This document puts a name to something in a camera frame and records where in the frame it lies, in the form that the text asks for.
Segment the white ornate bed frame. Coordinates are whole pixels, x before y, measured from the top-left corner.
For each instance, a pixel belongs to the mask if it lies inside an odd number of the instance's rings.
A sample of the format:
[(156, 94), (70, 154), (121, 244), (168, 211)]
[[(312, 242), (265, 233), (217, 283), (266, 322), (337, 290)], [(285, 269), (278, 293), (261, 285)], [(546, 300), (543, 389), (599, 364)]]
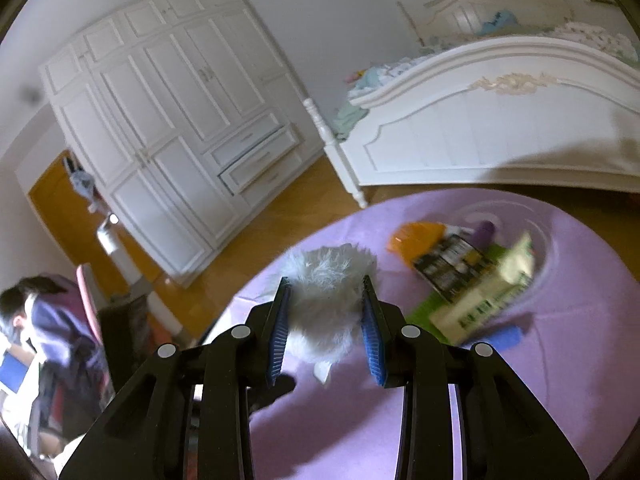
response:
[(576, 21), (565, 0), (431, 0), (410, 26), (421, 54), (360, 78), (348, 133), (305, 102), (359, 205), (377, 185), (638, 191), (639, 55), (627, 37)]

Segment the pink office chair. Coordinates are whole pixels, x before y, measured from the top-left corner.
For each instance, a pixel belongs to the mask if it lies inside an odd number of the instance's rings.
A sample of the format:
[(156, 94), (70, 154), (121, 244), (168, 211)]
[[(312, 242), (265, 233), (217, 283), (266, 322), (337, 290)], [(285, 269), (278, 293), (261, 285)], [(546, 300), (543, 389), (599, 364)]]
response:
[(146, 297), (105, 297), (89, 263), (78, 266), (76, 281), (89, 326), (103, 348), (111, 383), (118, 391), (149, 352), (151, 327)]

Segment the orange snack bag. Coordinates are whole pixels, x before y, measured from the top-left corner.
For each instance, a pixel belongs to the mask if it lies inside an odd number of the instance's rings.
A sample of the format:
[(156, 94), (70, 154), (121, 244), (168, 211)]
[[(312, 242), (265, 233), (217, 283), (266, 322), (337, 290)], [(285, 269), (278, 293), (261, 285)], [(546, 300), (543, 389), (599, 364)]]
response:
[(406, 266), (412, 267), (416, 259), (428, 254), (445, 235), (446, 226), (437, 222), (409, 222), (393, 232), (387, 250)]

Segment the white fluffy plush ball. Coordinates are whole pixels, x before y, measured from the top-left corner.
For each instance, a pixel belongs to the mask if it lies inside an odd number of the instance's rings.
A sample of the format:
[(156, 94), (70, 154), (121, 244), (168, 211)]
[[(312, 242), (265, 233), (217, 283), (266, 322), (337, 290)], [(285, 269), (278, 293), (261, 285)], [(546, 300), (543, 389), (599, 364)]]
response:
[(353, 244), (292, 249), (281, 273), (291, 285), (286, 350), (312, 366), (325, 385), (331, 368), (359, 339), (363, 280), (378, 277), (378, 258)]

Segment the black yellow snack packet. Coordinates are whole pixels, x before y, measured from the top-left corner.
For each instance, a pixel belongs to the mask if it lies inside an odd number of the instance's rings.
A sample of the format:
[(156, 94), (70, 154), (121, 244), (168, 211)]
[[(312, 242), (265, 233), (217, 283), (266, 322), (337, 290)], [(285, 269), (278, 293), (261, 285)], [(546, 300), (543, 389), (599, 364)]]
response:
[(443, 300), (452, 304), (494, 264), (465, 238), (452, 234), (440, 240), (427, 254), (414, 259), (412, 266)]

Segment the blue tube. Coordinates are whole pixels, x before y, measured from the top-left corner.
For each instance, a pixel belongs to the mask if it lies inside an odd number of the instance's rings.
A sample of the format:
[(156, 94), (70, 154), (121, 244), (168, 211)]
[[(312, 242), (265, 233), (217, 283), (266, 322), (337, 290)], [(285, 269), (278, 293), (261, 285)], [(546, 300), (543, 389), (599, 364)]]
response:
[(523, 339), (523, 331), (517, 325), (503, 325), (480, 337), (480, 342), (489, 344), (498, 352), (516, 347)]

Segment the white grey standing pole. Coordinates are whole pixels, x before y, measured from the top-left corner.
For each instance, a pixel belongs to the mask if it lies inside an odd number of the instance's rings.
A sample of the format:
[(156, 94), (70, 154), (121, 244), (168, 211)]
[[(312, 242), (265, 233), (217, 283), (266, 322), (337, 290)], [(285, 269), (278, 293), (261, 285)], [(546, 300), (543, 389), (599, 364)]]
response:
[(168, 331), (171, 338), (177, 341), (182, 334), (183, 326), (178, 321), (178, 318), (166, 307), (166, 304), (163, 303), (163, 300), (153, 289), (152, 283), (143, 275), (130, 257), (124, 243), (116, 233), (118, 224), (119, 218), (116, 214), (110, 212), (96, 230), (98, 241), (104, 252), (124, 277), (129, 288), (133, 292), (143, 292), (145, 294), (146, 302), (154, 318)]

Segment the green drink carton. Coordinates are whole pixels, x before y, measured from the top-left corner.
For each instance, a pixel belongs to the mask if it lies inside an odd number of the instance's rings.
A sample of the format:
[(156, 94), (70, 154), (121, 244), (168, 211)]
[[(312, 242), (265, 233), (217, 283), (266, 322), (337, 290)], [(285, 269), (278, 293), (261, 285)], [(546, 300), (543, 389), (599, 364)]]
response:
[(447, 344), (462, 344), (532, 284), (535, 266), (533, 240), (524, 231), (489, 272), (453, 304), (431, 313), (428, 322)]

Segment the white panelled wardrobe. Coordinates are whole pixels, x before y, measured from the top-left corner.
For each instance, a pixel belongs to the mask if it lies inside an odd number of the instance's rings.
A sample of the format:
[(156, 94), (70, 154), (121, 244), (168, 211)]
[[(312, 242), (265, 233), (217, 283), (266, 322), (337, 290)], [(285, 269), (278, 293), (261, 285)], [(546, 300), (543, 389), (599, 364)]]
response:
[(39, 73), (81, 167), (181, 285), (322, 150), (304, 88), (246, 0), (141, 0)]

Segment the seated person purple shirt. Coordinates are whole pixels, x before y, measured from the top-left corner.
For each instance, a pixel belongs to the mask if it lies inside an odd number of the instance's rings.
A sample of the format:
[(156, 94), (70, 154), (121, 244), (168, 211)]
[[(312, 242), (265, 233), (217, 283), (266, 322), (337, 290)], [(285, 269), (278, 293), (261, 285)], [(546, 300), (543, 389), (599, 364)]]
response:
[(58, 274), (21, 278), (1, 293), (1, 333), (33, 348), (44, 383), (62, 389), (63, 441), (83, 436), (103, 411), (108, 368), (78, 285)]

